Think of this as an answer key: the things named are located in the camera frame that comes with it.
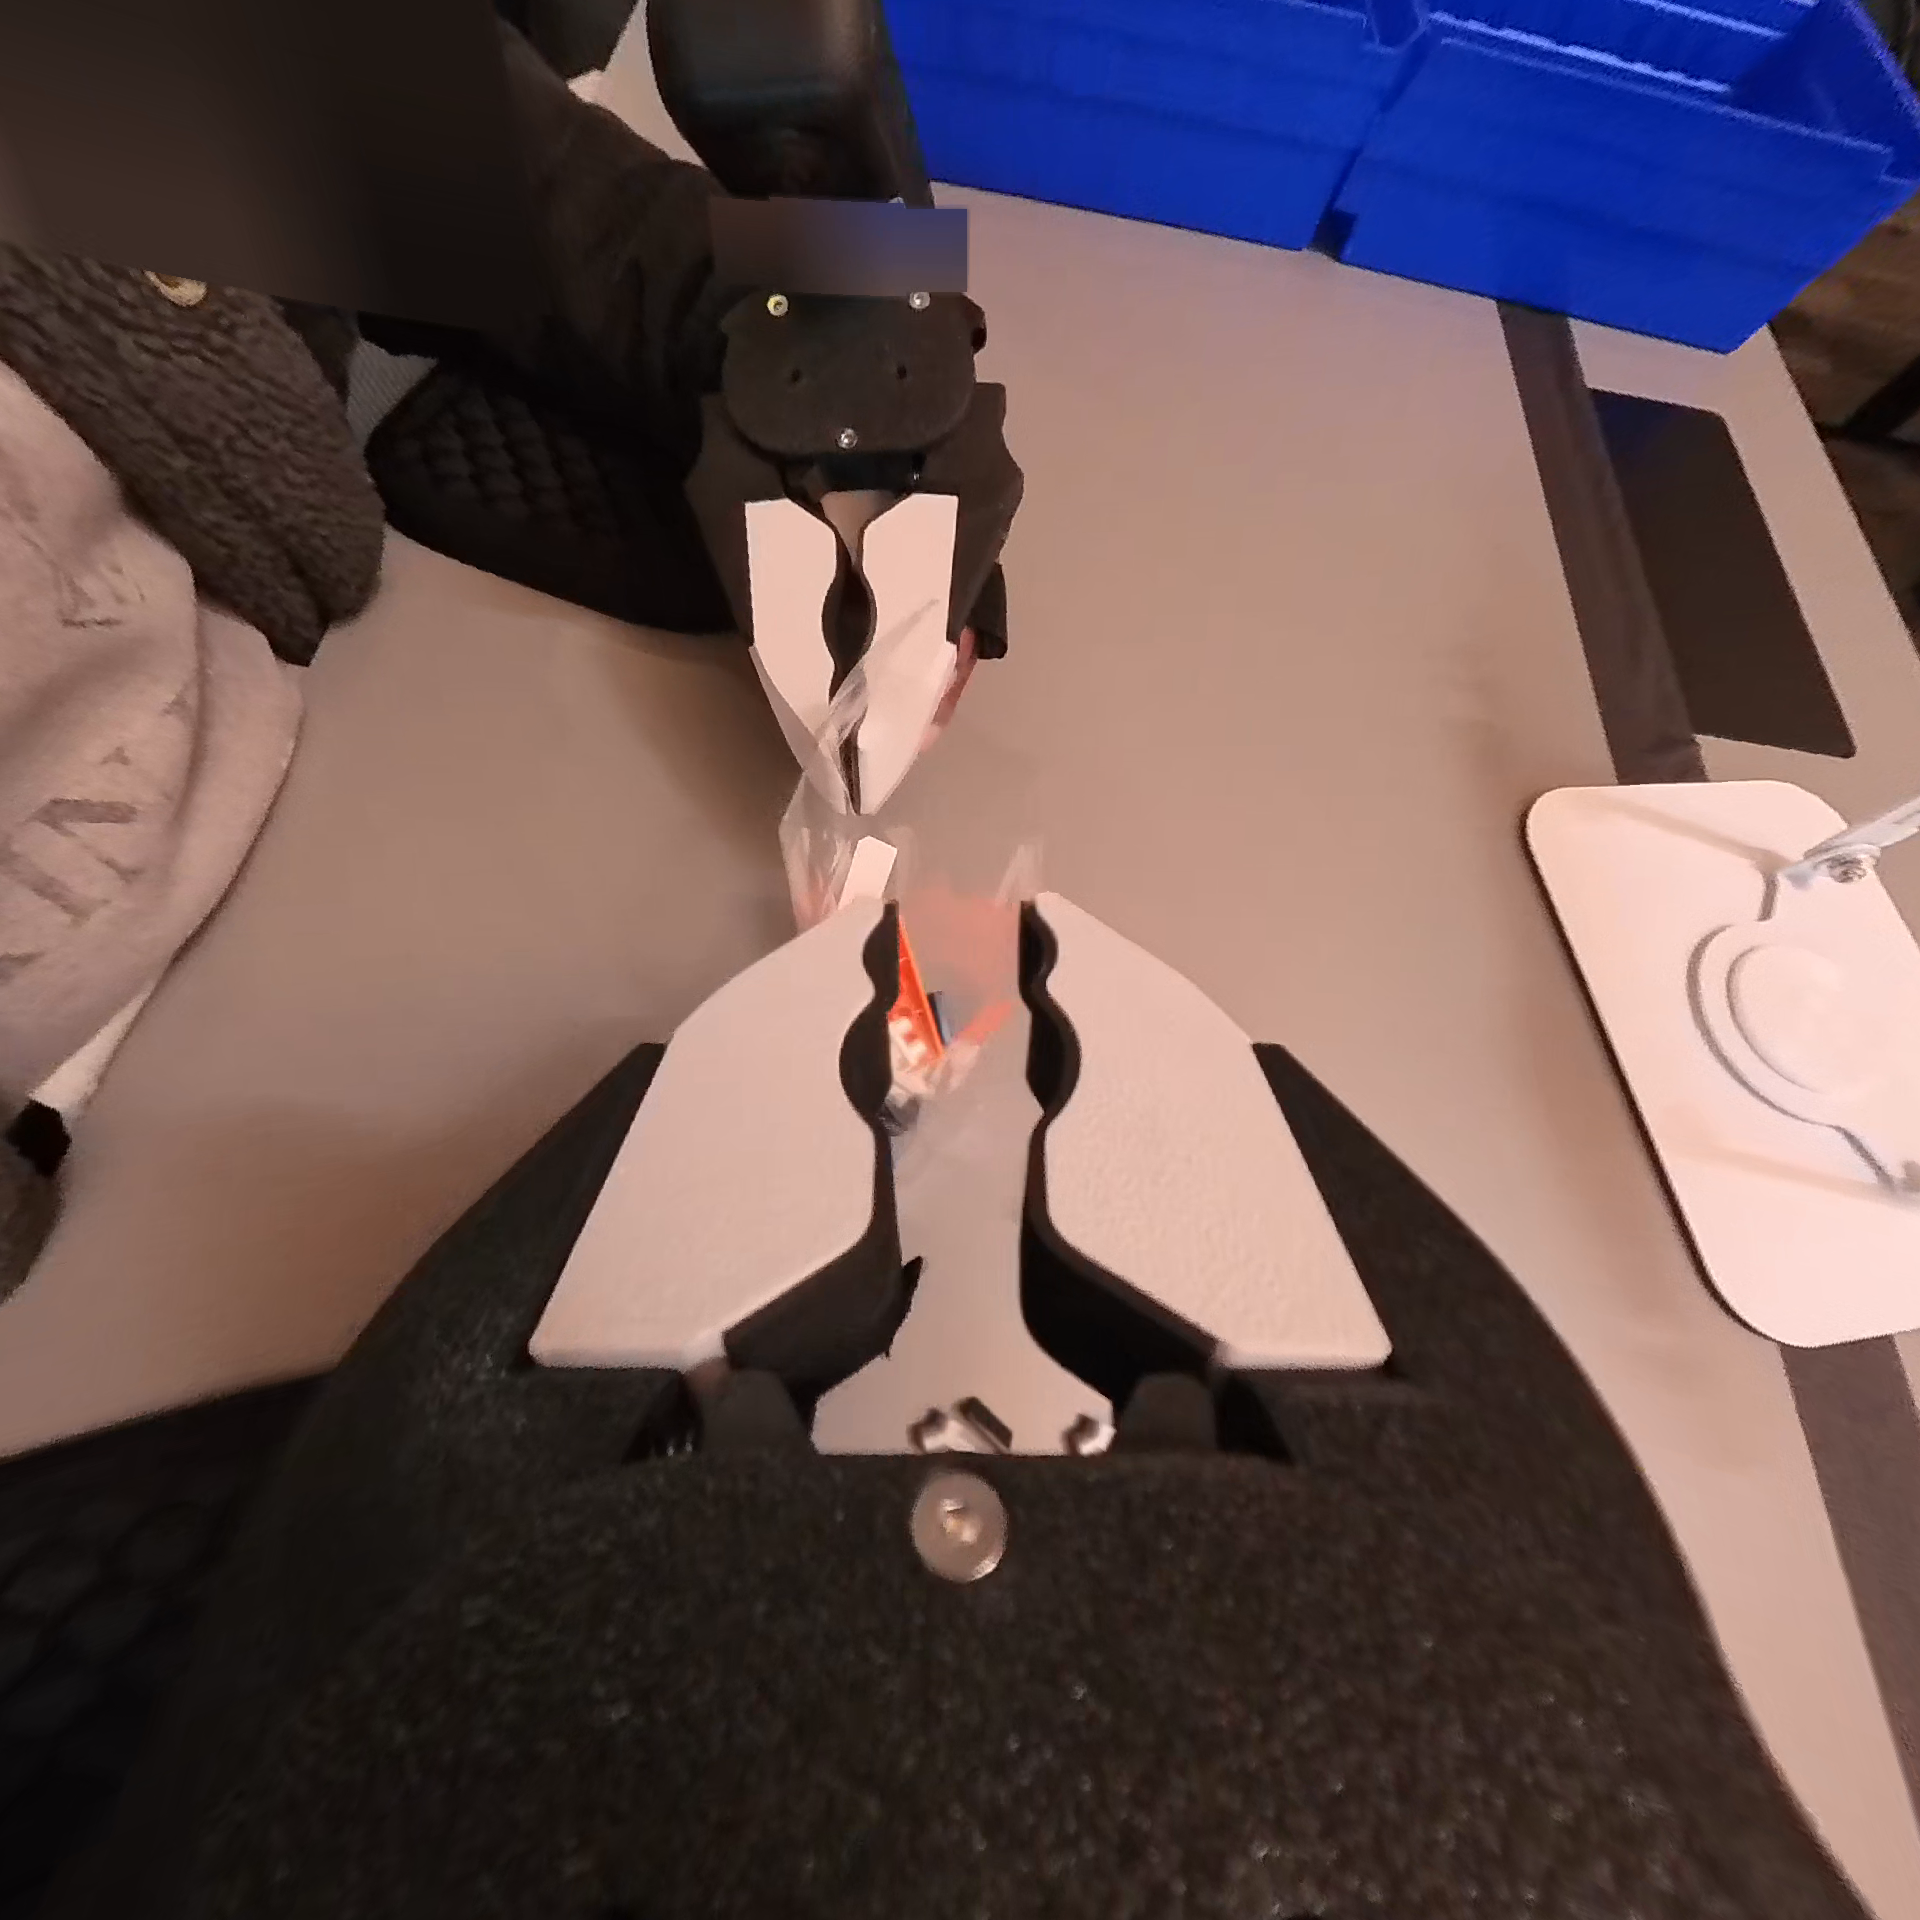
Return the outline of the pile of lego pieces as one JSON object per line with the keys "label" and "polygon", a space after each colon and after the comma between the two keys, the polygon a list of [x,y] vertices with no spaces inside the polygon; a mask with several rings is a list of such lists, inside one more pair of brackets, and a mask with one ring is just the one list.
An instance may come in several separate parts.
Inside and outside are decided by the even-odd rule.
{"label": "pile of lego pieces", "polygon": [[1112,1420],[1099,1413],[1078,1413],[1057,1436],[1021,1436],[975,1394],[933,1405],[906,1429],[919,1457],[1101,1457],[1112,1436]]}

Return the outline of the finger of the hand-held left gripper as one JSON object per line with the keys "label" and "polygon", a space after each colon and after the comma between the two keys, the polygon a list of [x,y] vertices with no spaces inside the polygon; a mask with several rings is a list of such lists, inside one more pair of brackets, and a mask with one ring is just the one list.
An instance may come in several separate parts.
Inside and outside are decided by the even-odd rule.
{"label": "finger of the hand-held left gripper", "polygon": [[956,495],[910,493],[860,537],[876,629],[860,660],[866,708],[855,727],[855,811],[872,816],[919,763],[956,673],[951,637]]}
{"label": "finger of the hand-held left gripper", "polygon": [[792,763],[838,812],[860,812],[866,587],[834,527],[796,498],[744,511],[751,665]]}

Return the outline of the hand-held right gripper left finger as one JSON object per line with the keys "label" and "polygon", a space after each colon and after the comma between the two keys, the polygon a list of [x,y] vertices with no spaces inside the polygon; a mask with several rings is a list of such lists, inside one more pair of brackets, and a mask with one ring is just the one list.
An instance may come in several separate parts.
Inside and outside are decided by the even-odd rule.
{"label": "hand-held right gripper left finger", "polygon": [[897,909],[860,898],[684,1019],[531,1332],[550,1371],[860,1374],[906,1321]]}

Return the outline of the orange lego piece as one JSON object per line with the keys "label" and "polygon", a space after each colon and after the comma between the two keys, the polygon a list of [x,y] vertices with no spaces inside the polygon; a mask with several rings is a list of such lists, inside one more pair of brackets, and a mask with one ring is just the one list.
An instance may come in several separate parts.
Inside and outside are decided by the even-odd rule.
{"label": "orange lego piece", "polygon": [[984,1047],[1011,1015],[1013,920],[1002,903],[932,889],[897,903],[900,990],[885,1029],[910,1068]]}

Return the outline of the white stand base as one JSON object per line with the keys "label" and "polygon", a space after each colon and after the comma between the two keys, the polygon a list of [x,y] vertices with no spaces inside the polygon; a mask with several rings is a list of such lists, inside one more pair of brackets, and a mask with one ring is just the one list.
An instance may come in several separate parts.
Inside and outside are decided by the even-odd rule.
{"label": "white stand base", "polygon": [[1918,1156],[1918,936],[1886,857],[1779,884],[1841,830],[1786,781],[1559,786],[1523,821],[1702,1281],[1792,1349],[1918,1332],[1918,1200],[1841,1132]]}

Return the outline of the person's left forearm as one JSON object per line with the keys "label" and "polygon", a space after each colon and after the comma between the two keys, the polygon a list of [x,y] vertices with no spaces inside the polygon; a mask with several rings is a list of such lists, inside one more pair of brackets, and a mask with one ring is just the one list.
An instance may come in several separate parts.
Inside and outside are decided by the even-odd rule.
{"label": "person's left forearm", "polygon": [[714,282],[718,180],[577,95],[516,19],[499,39],[531,288],[501,327],[354,316],[370,346],[429,362],[366,445],[386,525],[595,616],[726,637],[684,498],[734,304]]}

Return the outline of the black table cover panel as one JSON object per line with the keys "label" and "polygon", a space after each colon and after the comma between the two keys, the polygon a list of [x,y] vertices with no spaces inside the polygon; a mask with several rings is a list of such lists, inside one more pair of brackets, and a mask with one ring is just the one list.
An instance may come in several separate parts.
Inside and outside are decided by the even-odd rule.
{"label": "black table cover panel", "polygon": [[1692,733],[1845,763],[1834,677],[1714,409],[1595,391]]}

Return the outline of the clear plastic bag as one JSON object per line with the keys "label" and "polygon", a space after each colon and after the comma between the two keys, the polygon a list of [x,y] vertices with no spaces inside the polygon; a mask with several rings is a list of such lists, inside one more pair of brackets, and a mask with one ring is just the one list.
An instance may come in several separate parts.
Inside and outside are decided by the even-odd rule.
{"label": "clear plastic bag", "polygon": [[1023,1038],[1016,990],[1021,903],[1043,884],[1037,759],[988,723],[956,743],[932,731],[900,791],[872,816],[838,812],[796,781],[781,816],[781,864],[796,928],[838,905],[885,905],[951,889],[1005,905],[1013,920],[1011,1015],[984,1047],[959,1047],[939,1068],[910,1068],[894,1044],[884,1124],[894,1150],[902,1248],[933,1267],[933,1252],[993,1216],[1021,1183],[1016,1138],[1035,1104],[1016,1092]]}

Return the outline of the blue plastic bin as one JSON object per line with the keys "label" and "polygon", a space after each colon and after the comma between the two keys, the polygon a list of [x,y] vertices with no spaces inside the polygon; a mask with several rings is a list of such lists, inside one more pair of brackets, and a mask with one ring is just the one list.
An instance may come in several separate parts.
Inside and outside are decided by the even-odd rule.
{"label": "blue plastic bin", "polygon": [[1330,203],[1381,275],[1732,353],[1918,189],[1858,3],[1398,3]]}
{"label": "blue plastic bin", "polygon": [[1422,3],[885,3],[932,180],[1308,250]]}

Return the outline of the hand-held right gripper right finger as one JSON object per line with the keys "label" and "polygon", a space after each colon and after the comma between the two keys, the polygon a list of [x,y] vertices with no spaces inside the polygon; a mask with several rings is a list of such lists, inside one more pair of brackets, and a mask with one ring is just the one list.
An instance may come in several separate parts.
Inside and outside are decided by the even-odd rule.
{"label": "hand-held right gripper right finger", "polygon": [[1069,1374],[1370,1374],[1389,1332],[1252,1038],[1066,897],[1021,915],[1021,1311]]}

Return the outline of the grey printed sweatshirt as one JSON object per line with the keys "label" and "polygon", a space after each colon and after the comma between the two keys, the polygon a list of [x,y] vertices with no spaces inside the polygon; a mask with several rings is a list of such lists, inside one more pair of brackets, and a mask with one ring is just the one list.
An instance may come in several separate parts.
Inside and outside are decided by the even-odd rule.
{"label": "grey printed sweatshirt", "polygon": [[3,1095],[139,1008],[291,767],[291,665],[3,371]]}

